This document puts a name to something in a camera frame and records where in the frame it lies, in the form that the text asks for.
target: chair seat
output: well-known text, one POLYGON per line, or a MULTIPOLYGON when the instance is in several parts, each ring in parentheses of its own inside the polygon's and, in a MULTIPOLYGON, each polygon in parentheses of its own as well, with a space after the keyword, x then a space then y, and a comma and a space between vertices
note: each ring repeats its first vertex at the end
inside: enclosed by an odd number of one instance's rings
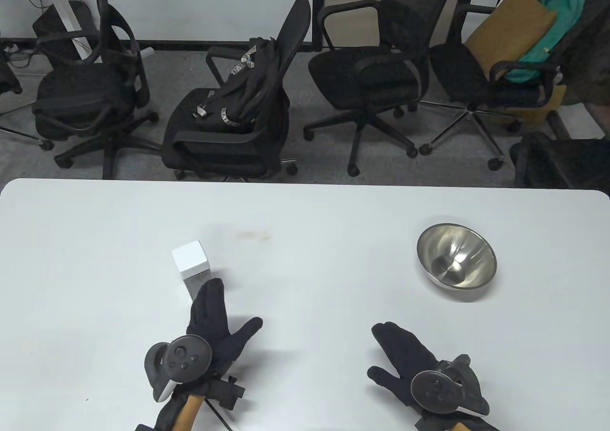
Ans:
MULTIPOLYGON (((72 97, 75 95, 103 93, 114 106, 105 124, 113 125, 127 119, 135 109, 135 89, 125 86, 124 78, 113 66, 103 63, 62 66, 48 73, 40 82, 38 99, 72 97)), ((97 113, 60 118, 66 124, 92 122, 97 113)), ((72 132, 48 124, 36 118, 36 130, 46 139, 65 140, 72 132)))
POLYGON ((492 89, 481 66, 463 43, 436 45, 430 49, 430 62, 451 102, 528 107, 540 97, 538 79, 522 84, 502 79, 492 89))
MULTIPOLYGON (((180 105, 174 110, 165 129, 165 137, 161 150, 161 158, 165 167, 169 169, 193 170, 183 160, 180 154, 174 149, 173 141, 176 134, 181 131, 201 131, 201 127, 196 123, 196 118, 193 117, 193 112, 196 107, 207 99, 209 91, 217 88, 200 88, 194 89, 180 102, 180 105)), ((281 114, 273 120, 285 120, 285 116, 281 114)), ((285 135, 279 137, 277 147, 279 150, 284 146, 285 135)), ((197 154, 196 159, 205 171, 211 174, 222 174, 226 176, 243 176, 250 178, 259 178, 265 176, 267 168, 265 164, 257 156, 240 156, 235 154, 216 154, 214 153, 214 145, 206 145, 209 148, 209 154, 197 154)))
POLYGON ((309 61, 309 71, 322 95, 339 110, 417 100, 417 79, 402 62, 370 69, 366 73, 366 85, 370 89, 360 87, 356 64, 360 59, 380 54, 388 54, 388 50, 359 47, 327 51, 309 61))

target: chair armrest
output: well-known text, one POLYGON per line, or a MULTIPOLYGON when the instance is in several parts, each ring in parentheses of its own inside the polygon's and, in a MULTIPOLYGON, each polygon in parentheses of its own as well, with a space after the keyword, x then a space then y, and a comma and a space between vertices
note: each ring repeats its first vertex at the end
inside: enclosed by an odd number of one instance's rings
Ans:
POLYGON ((78 39, 81 37, 85 37, 85 38, 89 37, 92 39, 100 38, 100 36, 98 34, 90 34, 89 32, 86 32, 86 31, 63 32, 61 34, 52 34, 52 35, 40 37, 38 40, 36 40, 36 49, 37 49, 37 51, 42 52, 48 58, 53 58, 57 61, 60 61, 61 63, 65 64, 65 65, 83 65, 86 63, 95 62, 96 59, 98 59, 98 57, 100 56, 100 52, 101 52, 101 48, 100 48, 99 44, 98 44, 98 47, 93 48, 91 54, 89 56, 87 56, 86 59, 64 58, 60 54, 56 54, 55 52, 52 52, 44 47, 45 43, 51 43, 53 41, 73 40, 73 39, 78 39))
POLYGON ((42 99, 35 102, 32 106, 32 113, 40 119, 76 135, 89 135, 98 130, 111 111, 112 106, 102 96, 96 94, 42 99), (70 124, 55 118, 55 116, 61 117, 63 115, 79 115, 93 112, 99 113, 91 124, 83 128, 70 126, 70 124))
POLYGON ((378 56, 369 56, 368 58, 360 59, 354 67, 358 83, 360 84, 360 86, 362 86, 364 88, 367 87, 366 83, 364 83, 362 80, 362 76, 364 74, 364 71, 366 71, 366 69, 369 69, 370 67, 375 67, 376 65, 385 65, 388 63, 403 62, 403 63, 405 63, 407 68, 410 70, 410 72, 413 74, 414 78, 417 80, 417 86, 418 86, 417 100, 420 100, 420 98, 421 98, 421 75, 420 75, 416 65, 414 65, 412 58, 413 58, 413 56, 411 54, 406 54, 404 52, 390 52, 388 54, 379 54, 378 56))
POLYGON ((252 143, 262 131, 250 134, 222 134, 217 132, 180 131, 174 136, 173 144, 214 144, 245 145, 252 143))
POLYGON ((326 30, 325 22, 327 17, 336 13, 359 10, 361 8, 377 9, 379 8, 379 4, 381 4, 381 2, 379 2, 378 0, 358 0, 356 2, 348 2, 339 5, 329 5, 327 7, 322 8, 322 10, 320 10, 320 12, 318 13, 318 25, 320 25, 320 28, 322 29, 322 33, 324 34, 326 43, 328 43, 328 47, 331 48, 331 50, 335 49, 333 43, 331 42, 331 38, 328 36, 328 32, 326 30))
POLYGON ((216 67, 216 64, 214 63, 213 58, 231 59, 233 61, 239 61, 244 55, 244 53, 245 51, 243 50, 223 47, 211 47, 209 50, 207 50, 205 62, 207 63, 207 67, 210 68, 210 72, 212 72, 219 86, 222 86, 224 84, 224 80, 220 75, 220 72, 218 71, 218 67, 216 67))
POLYGON ((549 62, 499 61, 495 63, 489 71, 489 82, 492 85, 496 84, 500 72, 512 69, 525 69, 527 71, 542 72, 544 98, 528 108, 543 107, 549 103, 551 96, 553 95, 553 82, 555 80, 555 76, 557 75, 557 65, 549 62))

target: floor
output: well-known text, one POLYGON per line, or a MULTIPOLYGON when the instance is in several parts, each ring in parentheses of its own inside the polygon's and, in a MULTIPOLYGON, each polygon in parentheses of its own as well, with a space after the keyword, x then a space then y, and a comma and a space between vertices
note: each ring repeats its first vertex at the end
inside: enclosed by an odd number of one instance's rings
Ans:
MULTIPOLYGON (((476 132, 473 123, 464 122, 457 133, 451 135, 431 156, 410 159, 405 152, 391 143, 387 137, 373 128, 366 128, 358 159, 361 174, 348 176, 346 166, 354 124, 345 124, 316 132, 313 142, 303 139, 302 128, 308 122, 332 115, 334 109, 322 97, 314 85, 307 63, 313 54, 300 53, 290 67, 284 87, 292 102, 290 111, 290 135, 283 157, 298 160, 299 174, 277 175, 273 181, 286 183, 335 183, 352 185, 452 185, 479 187, 512 187, 514 166, 507 159, 497 172, 488 170, 490 150, 476 132)), ((159 124, 145 124, 135 135, 157 143, 163 139, 165 124, 181 99, 196 87, 216 86, 205 65, 205 52, 157 52, 145 59, 146 73, 151 87, 152 102, 147 109, 155 109, 161 115, 159 124)), ((230 62, 219 64, 227 73, 230 62)), ((0 112, 35 100, 40 77, 37 73, 48 71, 43 56, 33 59, 30 67, 15 69, 24 93, 20 96, 8 93, 0 97, 0 112)), ((426 99, 443 102, 447 99, 436 80, 432 80, 426 99)), ((406 113, 395 120, 392 113, 383 118, 394 124, 417 146, 426 143, 440 132, 455 112, 420 107, 416 113, 406 113)), ((0 119, 2 125, 34 133, 33 116, 28 108, 0 119)), ((488 123, 500 147, 508 154, 508 148, 519 137, 503 130, 498 123, 488 123)), ((524 131, 542 128, 551 134, 548 126, 526 124, 524 131)), ((0 189, 15 178, 101 178, 101 153, 77 158, 74 167, 61 170, 53 156, 78 143, 72 138, 56 143, 52 152, 43 152, 31 142, 13 135, 0 133, 0 189)), ((166 169, 156 156, 123 150, 117 163, 116 178, 124 180, 174 180, 173 172, 166 169)))

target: hand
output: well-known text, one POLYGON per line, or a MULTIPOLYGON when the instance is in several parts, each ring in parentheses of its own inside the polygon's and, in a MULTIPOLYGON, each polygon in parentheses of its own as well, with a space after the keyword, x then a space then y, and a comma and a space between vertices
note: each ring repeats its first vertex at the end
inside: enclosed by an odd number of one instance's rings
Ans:
POLYGON ((368 378, 380 387, 390 390, 406 406, 415 406, 420 411, 421 407, 411 394, 411 381, 423 370, 434 369, 438 361, 413 333, 395 323, 378 323, 371 331, 398 372, 399 378, 377 366, 369 368, 366 373, 368 378))
POLYGON ((205 282, 191 306, 191 320, 187 334, 203 337, 210 344, 212 362, 202 379, 178 385, 174 391, 205 396, 205 380, 214 374, 225 374, 231 363, 237 361, 242 354, 246 343, 262 326, 263 320, 255 317, 231 334, 224 306, 223 281, 212 278, 205 282))

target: teal bag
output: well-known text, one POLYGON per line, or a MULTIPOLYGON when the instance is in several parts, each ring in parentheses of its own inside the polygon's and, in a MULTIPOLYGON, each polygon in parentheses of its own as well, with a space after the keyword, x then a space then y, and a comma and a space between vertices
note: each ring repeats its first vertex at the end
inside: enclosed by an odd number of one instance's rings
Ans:
MULTIPOLYGON (((542 37, 534 48, 519 59, 520 62, 545 62, 550 52, 567 34, 567 32, 578 22, 582 15, 584 0, 538 0, 547 9, 557 12, 557 20, 551 26, 547 34, 542 37)), ((538 71, 527 69, 514 69, 506 74, 506 78, 513 83, 529 82, 540 75, 538 71)))

